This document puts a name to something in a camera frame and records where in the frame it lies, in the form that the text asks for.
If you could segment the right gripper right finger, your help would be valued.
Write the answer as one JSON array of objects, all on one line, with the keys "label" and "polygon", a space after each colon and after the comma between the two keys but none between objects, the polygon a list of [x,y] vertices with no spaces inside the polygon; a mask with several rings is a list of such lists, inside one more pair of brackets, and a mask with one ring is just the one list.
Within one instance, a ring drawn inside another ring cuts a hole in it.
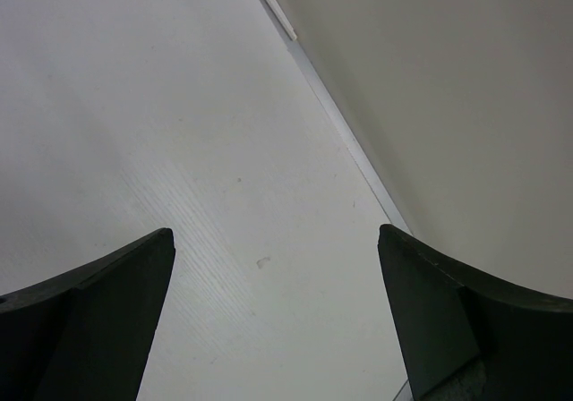
[{"label": "right gripper right finger", "polygon": [[416,400],[570,400],[572,302],[381,226],[381,272]]}]

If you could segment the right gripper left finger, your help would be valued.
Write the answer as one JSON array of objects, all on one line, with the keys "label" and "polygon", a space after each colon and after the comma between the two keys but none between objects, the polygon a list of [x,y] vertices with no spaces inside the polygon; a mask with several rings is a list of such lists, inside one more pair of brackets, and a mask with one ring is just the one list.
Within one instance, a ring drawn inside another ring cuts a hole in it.
[{"label": "right gripper left finger", "polygon": [[3,400],[137,398],[175,262],[160,228],[1,297]]}]

